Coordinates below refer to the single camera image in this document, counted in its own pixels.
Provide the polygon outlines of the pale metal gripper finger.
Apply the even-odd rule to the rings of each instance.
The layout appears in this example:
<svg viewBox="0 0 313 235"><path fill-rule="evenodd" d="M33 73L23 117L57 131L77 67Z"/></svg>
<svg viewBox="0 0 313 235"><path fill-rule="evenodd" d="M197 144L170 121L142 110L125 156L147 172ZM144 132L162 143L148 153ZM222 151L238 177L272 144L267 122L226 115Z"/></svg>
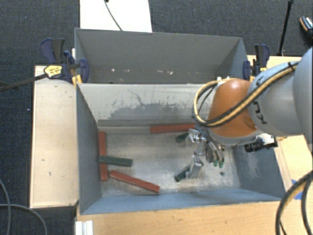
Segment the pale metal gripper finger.
<svg viewBox="0 0 313 235"><path fill-rule="evenodd" d="M200 158L196 155L193 155L190 164L174 176L175 181L180 182L186 179L197 178L203 165L204 164Z"/></svg>
<svg viewBox="0 0 313 235"><path fill-rule="evenodd" d="M179 134L175 138L177 143L184 143L184 145L191 145L201 141L201 134L199 130L189 129L187 132Z"/></svg>

